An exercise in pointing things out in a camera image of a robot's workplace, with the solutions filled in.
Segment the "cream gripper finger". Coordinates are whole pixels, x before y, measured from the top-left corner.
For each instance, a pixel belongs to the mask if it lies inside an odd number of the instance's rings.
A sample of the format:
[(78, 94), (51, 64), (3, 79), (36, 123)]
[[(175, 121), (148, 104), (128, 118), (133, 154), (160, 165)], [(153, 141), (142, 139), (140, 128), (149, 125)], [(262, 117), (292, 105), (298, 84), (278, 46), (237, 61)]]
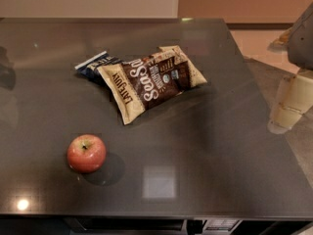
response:
[(287, 110), (283, 106), (284, 96), (287, 92), (291, 76), (284, 76), (277, 90), (276, 98), (271, 109), (268, 129), (274, 134), (284, 134), (291, 130), (303, 115)]
[(283, 106), (304, 115), (313, 106), (313, 71), (300, 70), (289, 79)]

